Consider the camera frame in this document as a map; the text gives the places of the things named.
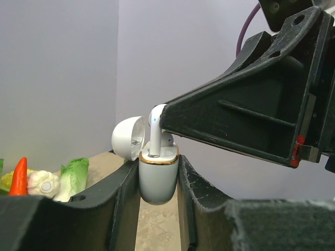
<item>beige tabletop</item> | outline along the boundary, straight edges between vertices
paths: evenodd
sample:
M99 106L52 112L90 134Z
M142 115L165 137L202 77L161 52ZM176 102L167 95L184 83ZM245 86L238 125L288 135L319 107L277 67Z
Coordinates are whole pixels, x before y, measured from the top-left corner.
M123 159L109 152L90 158L87 186L90 187L116 171ZM138 218L136 251L181 250L177 192L162 206L152 206L141 199Z

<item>white charging case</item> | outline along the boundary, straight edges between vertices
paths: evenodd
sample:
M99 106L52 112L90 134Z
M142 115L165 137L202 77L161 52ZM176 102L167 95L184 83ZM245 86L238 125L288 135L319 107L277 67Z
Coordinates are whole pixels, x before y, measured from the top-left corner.
M144 201L162 205L171 200L176 190L179 149L170 134L162 134L161 156L149 157L150 142L144 145L143 117L126 119L114 128L111 144L122 158L139 158L140 193Z

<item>cabbage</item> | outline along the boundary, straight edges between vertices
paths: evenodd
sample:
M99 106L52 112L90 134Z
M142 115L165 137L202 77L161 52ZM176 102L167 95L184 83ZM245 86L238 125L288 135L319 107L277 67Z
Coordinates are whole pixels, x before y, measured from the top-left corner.
M88 177L88 158L77 158L62 165L59 193L53 198L55 201L68 202L70 197L85 190Z

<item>charging case lid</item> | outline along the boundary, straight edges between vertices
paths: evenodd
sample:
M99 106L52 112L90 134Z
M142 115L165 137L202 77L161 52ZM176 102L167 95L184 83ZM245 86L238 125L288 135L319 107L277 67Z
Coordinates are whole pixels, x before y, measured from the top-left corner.
M128 161L136 160L144 145L145 132L143 117L132 117L118 123L111 135L114 152Z

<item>gray wall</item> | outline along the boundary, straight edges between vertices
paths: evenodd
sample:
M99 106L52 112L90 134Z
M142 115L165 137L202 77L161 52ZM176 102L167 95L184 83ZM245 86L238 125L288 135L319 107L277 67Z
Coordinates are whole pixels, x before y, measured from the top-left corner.
M256 0L122 0L116 121L148 116L154 105L220 75L235 59L240 29ZM247 37L267 30L258 13ZM335 175L296 170L176 138L196 170L236 198L332 199Z
M118 1L1 1L0 157L58 170L110 150Z

